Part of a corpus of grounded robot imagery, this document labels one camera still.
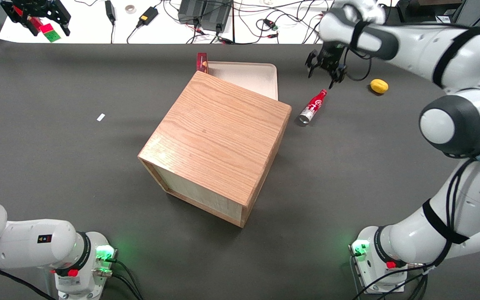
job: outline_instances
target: red button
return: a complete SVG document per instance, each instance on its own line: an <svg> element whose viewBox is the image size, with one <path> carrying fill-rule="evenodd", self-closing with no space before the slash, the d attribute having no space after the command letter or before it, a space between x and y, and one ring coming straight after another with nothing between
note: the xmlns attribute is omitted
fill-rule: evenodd
<svg viewBox="0 0 480 300"><path fill-rule="evenodd" d="M68 271L68 276L69 277L76 277L79 273L79 270L75 270L75 269L72 269L72 270L69 270Z"/></svg>

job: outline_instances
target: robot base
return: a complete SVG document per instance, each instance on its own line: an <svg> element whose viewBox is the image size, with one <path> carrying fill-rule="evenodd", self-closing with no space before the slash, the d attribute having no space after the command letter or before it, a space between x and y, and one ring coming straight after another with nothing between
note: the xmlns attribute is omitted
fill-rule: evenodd
<svg viewBox="0 0 480 300"><path fill-rule="evenodd" d="M349 250L352 255L356 252L362 253L361 256L354 256L355 261L355 270L360 279L362 287L367 287L370 283L375 281L377 278L384 276L390 272L396 270L407 269L408 266L403 268L392 268L389 269L386 266L386 263L381 260L375 246L373 244L373 237L377 231L377 226L369 226L364 228L351 245L349 245ZM397 285L400 285L406 281L407 272L400 272L394 275L385 277L380 281L377 281L375 285L372 285L366 290L366 294L381 294L386 293L395 288ZM403 292L404 285L400 288L394 290L394 292Z"/></svg>
<svg viewBox="0 0 480 300"><path fill-rule="evenodd" d="M59 291L59 300L99 300L107 282L106 277L95 274L96 270L110 270L112 263L98 259L101 256L98 247L109 248L107 238L98 232L87 232L90 239L90 256L85 266L79 270L78 277L60 277L55 275L55 283ZM112 247L111 258L116 257L116 250Z"/></svg>

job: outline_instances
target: white tray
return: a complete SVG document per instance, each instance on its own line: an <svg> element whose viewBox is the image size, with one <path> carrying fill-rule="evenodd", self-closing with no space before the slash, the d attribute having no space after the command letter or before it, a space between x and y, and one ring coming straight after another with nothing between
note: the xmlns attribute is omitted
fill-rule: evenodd
<svg viewBox="0 0 480 300"><path fill-rule="evenodd" d="M270 63L209 61L208 73L279 101L277 68Z"/></svg>

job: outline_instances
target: wooden box top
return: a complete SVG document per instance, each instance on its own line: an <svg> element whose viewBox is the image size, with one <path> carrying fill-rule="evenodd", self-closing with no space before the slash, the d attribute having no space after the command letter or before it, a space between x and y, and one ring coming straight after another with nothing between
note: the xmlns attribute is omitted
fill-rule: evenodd
<svg viewBox="0 0 480 300"><path fill-rule="evenodd" d="M138 157L246 207L291 110L196 72Z"/></svg>

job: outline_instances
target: tape roll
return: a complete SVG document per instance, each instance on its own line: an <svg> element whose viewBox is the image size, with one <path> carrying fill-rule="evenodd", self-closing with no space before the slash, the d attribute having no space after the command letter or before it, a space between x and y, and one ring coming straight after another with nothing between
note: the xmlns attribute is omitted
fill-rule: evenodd
<svg viewBox="0 0 480 300"><path fill-rule="evenodd" d="M127 5L125 7L125 12L132 15L133 13L135 13L137 11L137 9L135 8L134 5Z"/></svg>

